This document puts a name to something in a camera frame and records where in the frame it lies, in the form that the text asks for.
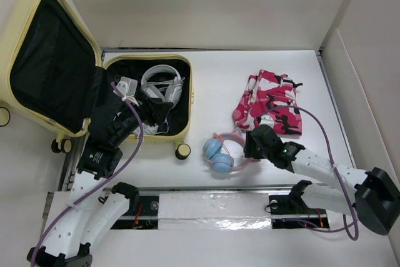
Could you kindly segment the white grey headphones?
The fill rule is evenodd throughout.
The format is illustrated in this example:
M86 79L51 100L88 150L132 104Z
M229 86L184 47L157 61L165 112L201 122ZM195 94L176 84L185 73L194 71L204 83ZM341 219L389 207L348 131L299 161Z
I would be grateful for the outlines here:
M153 76L161 73L172 74L174 78L166 81L151 81ZM143 74L141 91L150 98L157 98L176 106L181 98L184 80L185 77L182 77L176 68L167 64L158 64Z

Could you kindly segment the blue pink cat headphones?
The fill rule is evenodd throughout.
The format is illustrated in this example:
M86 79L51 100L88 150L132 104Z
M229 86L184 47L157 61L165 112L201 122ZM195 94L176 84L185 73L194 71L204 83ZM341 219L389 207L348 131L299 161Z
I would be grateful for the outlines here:
M202 157L214 172L238 174L249 164L260 162L260 159L245 158L243 154L240 163L236 163L225 144L226 141L235 142L244 151L246 139L239 128L234 128L231 132L213 133L202 147Z

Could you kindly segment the pink camouflage shorts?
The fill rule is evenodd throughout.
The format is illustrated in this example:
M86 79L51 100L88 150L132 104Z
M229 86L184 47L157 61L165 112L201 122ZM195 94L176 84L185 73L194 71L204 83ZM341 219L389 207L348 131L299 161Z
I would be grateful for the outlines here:
M273 130L282 136L301 136L302 117L297 108L296 83L286 74L261 69L250 75L239 104L232 113L236 127L251 131L260 126L260 117L270 115L274 120Z

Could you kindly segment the white towel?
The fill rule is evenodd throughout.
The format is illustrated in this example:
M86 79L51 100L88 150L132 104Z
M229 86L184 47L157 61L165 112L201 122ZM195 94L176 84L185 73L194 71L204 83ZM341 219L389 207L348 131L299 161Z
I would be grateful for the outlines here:
M169 132L169 124L168 122L163 122L162 125L148 125L143 123L142 124L142 131L140 129L140 127L138 126L133 132L132 134L134 135L139 135L139 134L143 134L143 135L161 135L161 134L167 134Z

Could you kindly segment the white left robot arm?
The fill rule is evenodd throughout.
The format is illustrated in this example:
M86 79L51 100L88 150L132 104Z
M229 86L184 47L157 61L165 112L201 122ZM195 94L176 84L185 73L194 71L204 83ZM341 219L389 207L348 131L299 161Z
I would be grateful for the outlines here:
M137 187L119 183L102 216L91 217L104 185L123 170L118 166L123 155L120 145L135 129L139 130L139 142L143 142L143 125L162 124L172 107L171 102L155 98L135 103L123 96L92 112L89 137L68 202L29 250L31 266L91 266L90 251L100 234L122 214L134 214L139 209Z

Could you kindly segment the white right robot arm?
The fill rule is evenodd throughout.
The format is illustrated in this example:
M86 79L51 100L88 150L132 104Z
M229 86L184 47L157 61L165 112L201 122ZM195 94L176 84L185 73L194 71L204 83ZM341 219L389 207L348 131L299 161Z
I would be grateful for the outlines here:
M389 234L399 218L399 189L383 169L365 171L334 164L299 143L283 142L267 125L247 132L244 155L324 183L318 186L302 180L293 187L288 200L297 213L308 208L335 211L355 217L382 236Z

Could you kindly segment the yellow open suitcase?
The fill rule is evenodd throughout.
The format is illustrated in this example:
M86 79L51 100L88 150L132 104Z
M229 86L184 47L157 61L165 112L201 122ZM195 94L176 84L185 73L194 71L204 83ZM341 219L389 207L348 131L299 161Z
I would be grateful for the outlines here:
M175 155L191 152L184 138L193 103L192 67L177 54L125 54L104 61L101 49L66 0L18 0L1 35L1 101L55 134L54 153L68 153L71 140L88 133L92 112L118 98L122 76L138 81L135 103L148 97L141 78L167 64L185 77L170 110L169 132L144 135L150 143L174 143Z

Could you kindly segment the metal base rail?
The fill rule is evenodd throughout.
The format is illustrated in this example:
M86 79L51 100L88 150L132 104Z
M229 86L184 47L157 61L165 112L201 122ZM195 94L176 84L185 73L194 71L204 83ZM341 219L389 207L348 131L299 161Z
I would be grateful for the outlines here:
M145 191L113 229L329 229L324 209L285 208L284 190Z

